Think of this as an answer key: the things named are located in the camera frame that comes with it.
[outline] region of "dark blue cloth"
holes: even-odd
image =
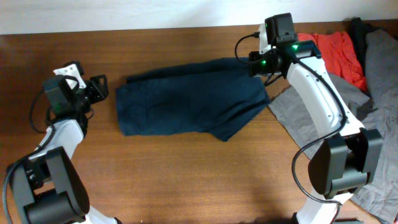
[[[124,135],[211,133],[227,141],[269,103],[260,78],[234,58],[132,76],[116,90]]]

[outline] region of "gray fabric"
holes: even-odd
[[[352,201],[391,223],[398,213],[398,42],[382,30],[368,34],[366,40],[366,77],[377,110],[362,122],[367,129],[377,128],[384,144],[373,183],[362,188]],[[369,98],[345,80],[334,75],[330,78],[350,110],[364,117]],[[278,96],[269,108],[299,147],[317,138],[311,117],[293,88]],[[313,146],[305,153],[312,158],[318,148]]]

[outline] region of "red cloth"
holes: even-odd
[[[347,82],[367,91],[366,78],[362,66],[356,59],[353,42],[347,32],[335,32],[332,35],[298,34],[299,40],[312,40],[322,53],[326,70]]]

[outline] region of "wall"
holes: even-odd
[[[395,19],[397,0],[2,0],[0,34]]]

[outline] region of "brown table surface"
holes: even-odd
[[[397,21],[372,21],[398,34]],[[297,32],[330,33],[345,23],[296,24]],[[129,136],[118,128],[115,89],[124,78],[154,68],[232,57],[236,41],[257,26],[119,30],[0,36],[0,178],[6,165],[34,150],[43,138],[30,129],[28,111],[41,83],[65,62],[79,60],[85,78],[107,74],[109,97],[94,105],[88,134],[72,162],[90,203],[124,223],[249,223],[290,218],[305,196],[290,163],[298,150],[274,115],[265,109],[228,142],[210,134]],[[239,54],[257,49],[247,40]],[[288,86],[280,80],[271,97]],[[45,100],[34,113],[42,121]],[[309,189],[308,159],[299,159],[300,180]],[[12,217],[18,220],[11,191]],[[1,212],[0,221],[4,221]],[[354,203],[340,218],[377,223]]]

